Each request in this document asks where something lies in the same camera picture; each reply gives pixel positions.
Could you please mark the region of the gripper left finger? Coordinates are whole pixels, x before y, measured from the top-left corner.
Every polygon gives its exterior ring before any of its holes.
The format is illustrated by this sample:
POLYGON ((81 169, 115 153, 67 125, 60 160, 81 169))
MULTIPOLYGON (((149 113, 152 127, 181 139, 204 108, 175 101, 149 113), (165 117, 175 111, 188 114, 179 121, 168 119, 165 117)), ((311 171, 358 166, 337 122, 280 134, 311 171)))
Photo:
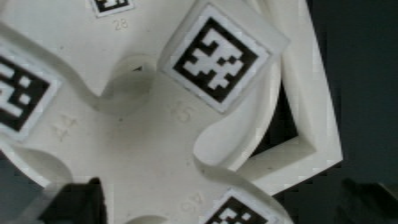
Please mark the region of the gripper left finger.
POLYGON ((106 205, 101 181, 67 183, 44 190, 28 205, 16 224, 106 224, 106 205))

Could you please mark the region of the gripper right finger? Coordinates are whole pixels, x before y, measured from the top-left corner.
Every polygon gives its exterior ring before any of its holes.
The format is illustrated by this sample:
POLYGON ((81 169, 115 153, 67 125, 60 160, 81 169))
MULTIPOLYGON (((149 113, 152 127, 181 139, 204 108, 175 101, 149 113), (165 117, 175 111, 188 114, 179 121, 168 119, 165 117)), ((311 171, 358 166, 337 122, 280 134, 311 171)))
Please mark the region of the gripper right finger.
POLYGON ((398 199, 376 183, 342 180, 334 224, 398 224, 398 199))

